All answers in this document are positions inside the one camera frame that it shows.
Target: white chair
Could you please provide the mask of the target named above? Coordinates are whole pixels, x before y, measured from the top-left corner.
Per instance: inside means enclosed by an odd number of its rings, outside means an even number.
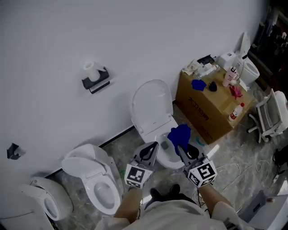
[[[266,136],[275,137],[283,133],[288,128],[288,110],[287,100],[283,92],[277,91],[274,93],[271,90],[269,96],[265,97],[264,100],[256,105],[256,109],[259,115],[260,124],[253,115],[249,114],[256,126],[248,129],[247,132],[258,129],[259,139],[258,143],[261,142],[261,138],[268,142]]]

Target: chair base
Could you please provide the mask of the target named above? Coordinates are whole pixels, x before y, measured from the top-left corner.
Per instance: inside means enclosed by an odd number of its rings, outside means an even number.
[[[259,133],[258,143],[261,142],[261,139],[263,139],[264,142],[268,142],[269,139],[266,138],[266,137],[264,137],[264,136],[262,136],[262,134],[261,134],[261,128],[260,128],[259,122],[258,122],[258,120],[256,119],[256,117],[254,117],[252,114],[249,114],[248,116],[253,119],[253,121],[254,121],[254,123],[255,123],[256,126],[254,126],[254,127],[251,128],[251,129],[247,129],[247,133],[251,133],[251,132],[253,132],[254,130],[258,129],[258,133]]]

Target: white shirt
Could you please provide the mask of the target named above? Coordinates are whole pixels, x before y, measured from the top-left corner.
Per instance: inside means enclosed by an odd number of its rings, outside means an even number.
[[[212,217],[186,200],[152,203],[130,224],[125,218],[103,217],[95,230],[253,230],[229,205],[218,202]]]

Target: bottle with red cap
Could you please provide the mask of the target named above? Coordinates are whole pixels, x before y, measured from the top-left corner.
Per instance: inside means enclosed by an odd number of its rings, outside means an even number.
[[[241,103],[241,105],[236,106],[234,111],[230,114],[229,120],[230,121],[235,120],[235,118],[238,117],[242,113],[243,107],[244,107],[244,103]]]

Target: toilet paper roll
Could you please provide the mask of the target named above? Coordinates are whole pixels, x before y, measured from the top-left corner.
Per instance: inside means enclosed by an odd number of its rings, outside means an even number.
[[[98,72],[95,62],[87,62],[83,66],[83,69],[85,70],[91,81],[96,81],[99,79],[100,73]]]

